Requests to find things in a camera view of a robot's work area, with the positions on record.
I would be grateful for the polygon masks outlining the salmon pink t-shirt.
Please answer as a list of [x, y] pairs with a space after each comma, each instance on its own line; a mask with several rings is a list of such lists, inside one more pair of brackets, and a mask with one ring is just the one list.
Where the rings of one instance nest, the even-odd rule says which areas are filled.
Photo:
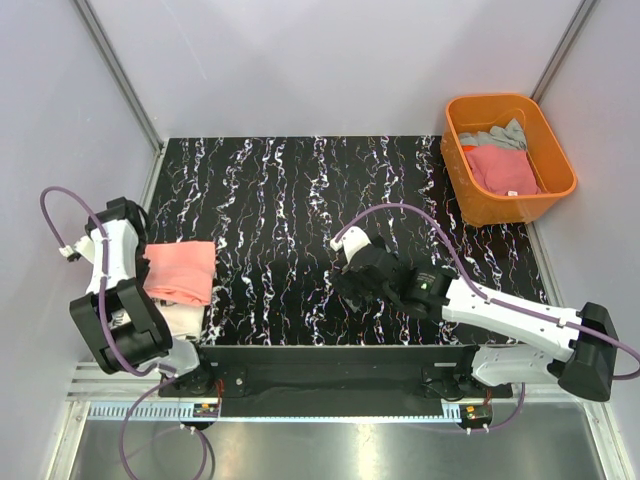
[[144, 289], [153, 299], [206, 306], [210, 303], [216, 269], [216, 247], [211, 241], [149, 244], [150, 261]]

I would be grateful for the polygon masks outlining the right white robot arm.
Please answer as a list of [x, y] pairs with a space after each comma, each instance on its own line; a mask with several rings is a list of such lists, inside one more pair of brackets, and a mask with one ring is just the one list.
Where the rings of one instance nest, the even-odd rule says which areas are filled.
[[466, 282], [434, 266], [411, 268], [381, 238], [353, 227], [330, 243], [342, 260], [331, 277], [353, 309], [381, 300], [417, 320], [461, 323], [510, 337], [513, 346], [466, 350], [454, 384], [466, 396], [508, 383], [556, 384], [579, 398], [611, 396], [617, 334], [608, 310], [547, 306]]

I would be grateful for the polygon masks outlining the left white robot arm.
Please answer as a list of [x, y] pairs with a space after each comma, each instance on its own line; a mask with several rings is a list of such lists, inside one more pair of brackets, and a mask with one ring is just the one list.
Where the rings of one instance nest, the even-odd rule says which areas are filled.
[[142, 207], [124, 197], [88, 219], [75, 248], [92, 263], [92, 276], [85, 295], [70, 303], [71, 317], [103, 372], [145, 376], [157, 369], [181, 376], [193, 395], [206, 395], [216, 372], [200, 362], [193, 344], [172, 336], [143, 288], [150, 272], [146, 223]]

